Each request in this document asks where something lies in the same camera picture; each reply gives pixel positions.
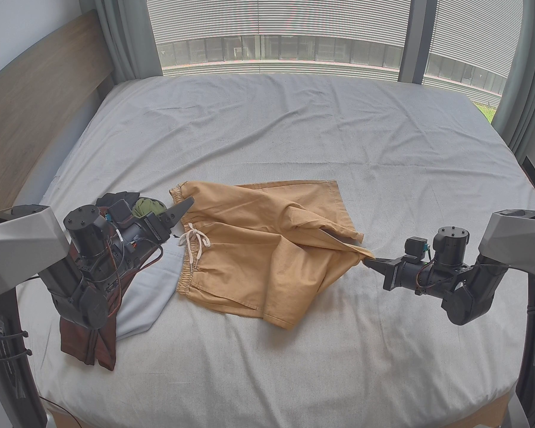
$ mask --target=tan shorts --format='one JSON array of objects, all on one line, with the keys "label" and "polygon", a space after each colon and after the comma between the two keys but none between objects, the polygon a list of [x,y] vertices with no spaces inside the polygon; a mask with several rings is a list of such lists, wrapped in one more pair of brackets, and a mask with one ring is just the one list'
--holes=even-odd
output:
[{"label": "tan shorts", "polygon": [[335,181],[185,182],[171,196],[194,197],[182,224],[210,241],[190,236],[177,291],[209,309],[290,329],[315,295],[373,256],[359,246]]}]

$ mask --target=wooden headboard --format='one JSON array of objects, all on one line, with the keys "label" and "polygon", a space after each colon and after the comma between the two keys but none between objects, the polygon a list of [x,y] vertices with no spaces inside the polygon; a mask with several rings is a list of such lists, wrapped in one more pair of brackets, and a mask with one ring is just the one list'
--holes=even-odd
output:
[{"label": "wooden headboard", "polygon": [[93,10],[0,71],[0,210],[13,205],[40,155],[113,68]]}]

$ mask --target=green grass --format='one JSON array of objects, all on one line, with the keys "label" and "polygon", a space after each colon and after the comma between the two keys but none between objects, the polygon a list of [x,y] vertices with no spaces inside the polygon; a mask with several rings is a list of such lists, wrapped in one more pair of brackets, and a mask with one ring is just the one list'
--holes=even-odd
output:
[{"label": "green grass", "polygon": [[477,102],[473,102],[473,103],[483,113],[485,118],[491,123],[493,116],[495,116],[495,111],[497,110],[497,108],[494,108],[493,106],[489,106],[483,103],[477,103]]}]

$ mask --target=white bed sheet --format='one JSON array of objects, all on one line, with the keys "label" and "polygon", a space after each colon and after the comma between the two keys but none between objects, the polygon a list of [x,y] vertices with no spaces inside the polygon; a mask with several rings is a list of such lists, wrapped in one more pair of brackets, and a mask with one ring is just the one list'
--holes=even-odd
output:
[{"label": "white bed sheet", "polygon": [[[364,246],[397,257],[443,225],[471,233],[492,211],[535,209],[514,156],[465,95],[315,75],[150,78],[115,88],[43,198],[61,221],[107,191],[171,204],[185,180],[336,179]],[[506,274],[465,326],[440,300],[382,289],[359,265],[292,331],[174,294],[149,331],[117,343],[114,372],[60,351],[45,287],[19,289],[43,396],[99,427],[391,426],[456,421],[516,381],[527,278]]]}]

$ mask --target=curtain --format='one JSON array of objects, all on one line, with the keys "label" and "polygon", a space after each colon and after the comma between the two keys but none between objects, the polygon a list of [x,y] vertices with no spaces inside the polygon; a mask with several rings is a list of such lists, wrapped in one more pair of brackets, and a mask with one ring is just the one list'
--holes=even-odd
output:
[{"label": "curtain", "polygon": [[523,0],[519,43],[492,125],[521,162],[535,128],[535,0]]},{"label": "curtain", "polygon": [[82,12],[97,10],[116,84],[162,76],[147,0],[79,0]]}]

